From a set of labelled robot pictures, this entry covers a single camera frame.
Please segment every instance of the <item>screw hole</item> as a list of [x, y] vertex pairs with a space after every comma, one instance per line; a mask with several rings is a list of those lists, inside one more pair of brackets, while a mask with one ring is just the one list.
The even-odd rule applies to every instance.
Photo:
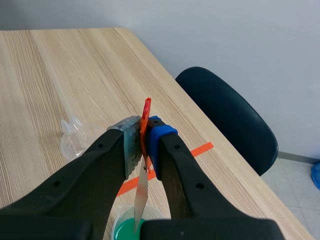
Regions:
[[204, 189], [204, 187], [205, 187], [205, 185], [203, 185], [201, 182], [199, 182], [199, 183], [197, 183], [196, 185], [195, 185], [195, 187], [197, 188], [197, 189]]
[[53, 185], [54, 188], [57, 188], [57, 187], [59, 187], [60, 182], [59, 181], [54, 181], [52, 185]]

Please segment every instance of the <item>clear plastic cup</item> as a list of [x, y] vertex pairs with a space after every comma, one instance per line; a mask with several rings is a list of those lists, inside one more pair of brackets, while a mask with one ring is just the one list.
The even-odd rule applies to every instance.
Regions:
[[68, 162], [80, 157], [106, 130], [94, 124], [82, 124], [75, 116], [70, 123], [61, 120], [63, 136], [60, 150]]
[[[119, 226], [126, 220], [134, 218], [135, 214], [135, 206], [122, 204], [119, 206], [117, 210], [117, 217], [114, 221], [111, 231], [111, 240], [116, 240], [115, 238], [115, 231], [118, 230]], [[156, 219], [164, 219], [164, 216], [159, 212], [158, 209], [146, 205], [142, 214], [142, 219], [144, 220], [156, 220]]]

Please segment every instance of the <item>black chair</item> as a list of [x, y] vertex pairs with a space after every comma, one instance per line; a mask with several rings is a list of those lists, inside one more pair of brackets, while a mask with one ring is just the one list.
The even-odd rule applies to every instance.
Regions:
[[202, 67], [191, 67], [176, 78], [260, 176], [275, 162], [277, 140], [259, 114], [231, 86]]

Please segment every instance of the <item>wooden table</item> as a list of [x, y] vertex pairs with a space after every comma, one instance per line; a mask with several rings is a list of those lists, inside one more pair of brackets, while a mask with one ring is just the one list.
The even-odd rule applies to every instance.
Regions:
[[[212, 142], [196, 160], [241, 211], [274, 219], [287, 239], [313, 239], [215, 125], [139, 39], [123, 28], [0, 32], [0, 207], [26, 195], [66, 164], [60, 119], [108, 127], [151, 114], [177, 128], [189, 149]], [[110, 238], [117, 197], [104, 238]], [[170, 216], [159, 181], [149, 182], [149, 205]]]

